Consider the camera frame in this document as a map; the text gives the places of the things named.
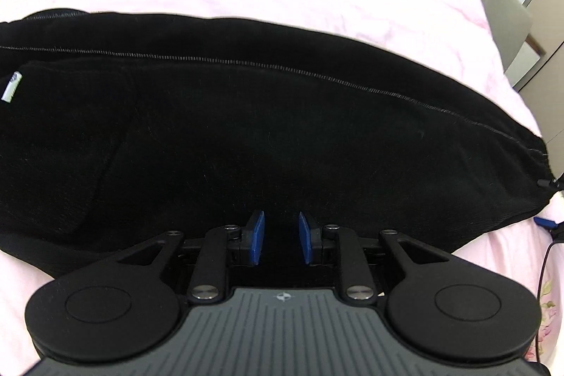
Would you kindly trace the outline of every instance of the black device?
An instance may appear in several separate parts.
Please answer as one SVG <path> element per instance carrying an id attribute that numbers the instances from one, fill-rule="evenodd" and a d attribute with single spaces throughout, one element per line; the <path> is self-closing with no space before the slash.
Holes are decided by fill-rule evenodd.
<path id="1" fill-rule="evenodd" d="M 43 286 L 25 310 L 42 355 L 27 375 L 543 374 L 523 358 L 540 308 L 517 282 L 307 213 L 303 266 L 261 264 L 264 225 L 256 211 L 201 239 L 169 231 Z"/>

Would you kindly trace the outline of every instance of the chair backrest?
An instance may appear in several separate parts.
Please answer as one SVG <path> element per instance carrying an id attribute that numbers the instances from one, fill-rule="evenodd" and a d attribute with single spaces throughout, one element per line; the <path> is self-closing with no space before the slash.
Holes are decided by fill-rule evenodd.
<path id="1" fill-rule="evenodd" d="M 531 14 L 519 0 L 482 0 L 482 3 L 506 70 L 531 31 Z"/>

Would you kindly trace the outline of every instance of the gray textured pad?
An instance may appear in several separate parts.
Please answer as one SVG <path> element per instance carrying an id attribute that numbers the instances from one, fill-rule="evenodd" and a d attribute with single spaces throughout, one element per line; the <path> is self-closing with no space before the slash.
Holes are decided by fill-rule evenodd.
<path id="1" fill-rule="evenodd" d="M 538 376 L 523 360 L 454 368 L 404 349 L 374 310 L 331 290 L 237 289 L 200 306 L 159 348 L 123 363 L 71 366 L 46 358 L 30 376 Z"/>

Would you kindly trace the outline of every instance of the metal bolt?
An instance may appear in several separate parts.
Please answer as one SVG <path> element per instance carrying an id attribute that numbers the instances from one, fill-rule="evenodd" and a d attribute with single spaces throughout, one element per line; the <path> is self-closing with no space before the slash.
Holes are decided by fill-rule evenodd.
<path id="1" fill-rule="evenodd" d="M 198 300 L 213 300 L 219 295 L 219 290 L 213 285 L 197 285 L 192 289 L 192 296 Z"/>
<path id="2" fill-rule="evenodd" d="M 352 285 L 347 289 L 347 296 L 353 300 L 368 300 L 374 296 L 374 290 L 366 285 Z"/>

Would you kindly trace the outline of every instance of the fabric tag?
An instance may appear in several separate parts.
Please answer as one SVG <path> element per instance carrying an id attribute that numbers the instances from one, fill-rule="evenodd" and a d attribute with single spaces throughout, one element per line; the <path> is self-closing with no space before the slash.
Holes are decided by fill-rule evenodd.
<path id="1" fill-rule="evenodd" d="M 22 74 L 18 71 L 13 73 L 10 81 L 8 82 L 6 89 L 4 90 L 4 94 L 2 95 L 2 101 L 6 101 L 10 103 L 12 101 L 13 94 L 16 92 L 16 88 L 20 84 L 20 80 L 22 79 Z"/>

